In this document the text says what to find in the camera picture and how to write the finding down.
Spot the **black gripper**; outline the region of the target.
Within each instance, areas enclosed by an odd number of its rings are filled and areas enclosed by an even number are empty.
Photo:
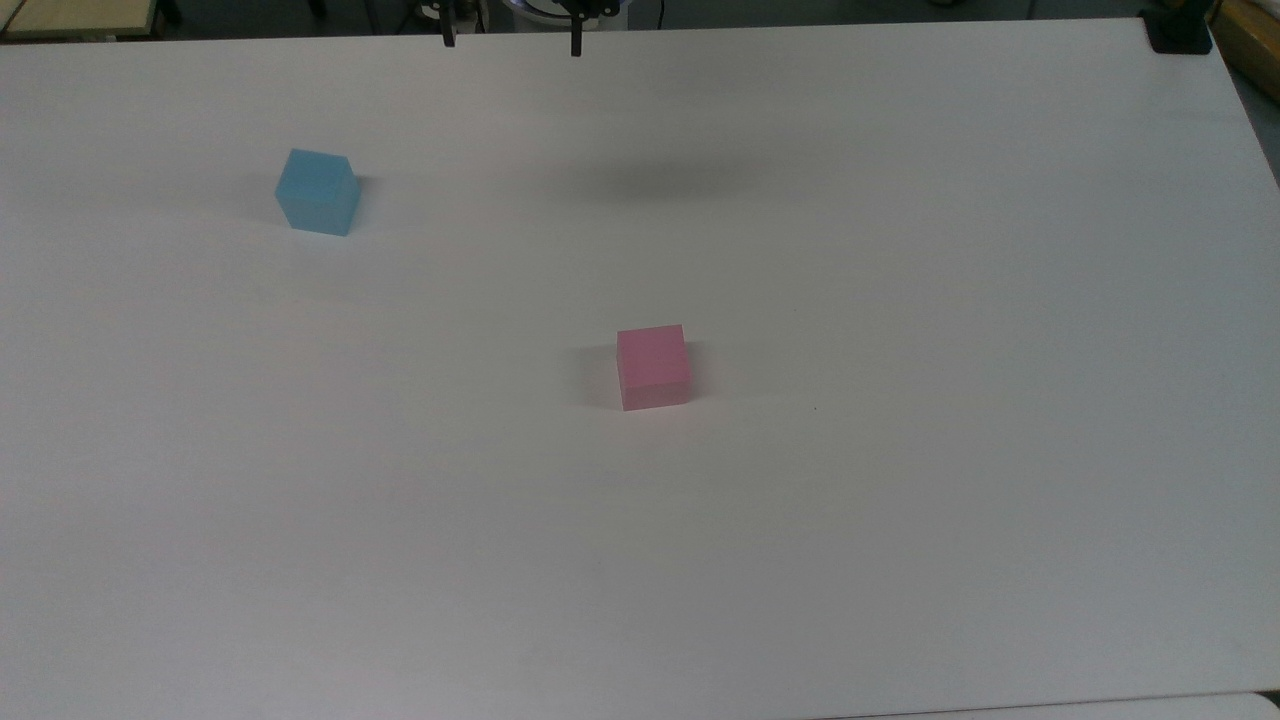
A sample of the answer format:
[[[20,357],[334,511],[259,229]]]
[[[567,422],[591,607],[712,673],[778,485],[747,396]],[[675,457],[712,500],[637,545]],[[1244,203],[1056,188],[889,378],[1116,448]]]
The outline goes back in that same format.
[[[621,13],[622,1],[521,1],[532,14],[541,13],[553,18],[566,18],[570,24],[571,56],[582,55],[584,22],[600,17],[616,17]],[[457,44],[457,28],[453,15],[440,15],[440,33],[447,47]]]

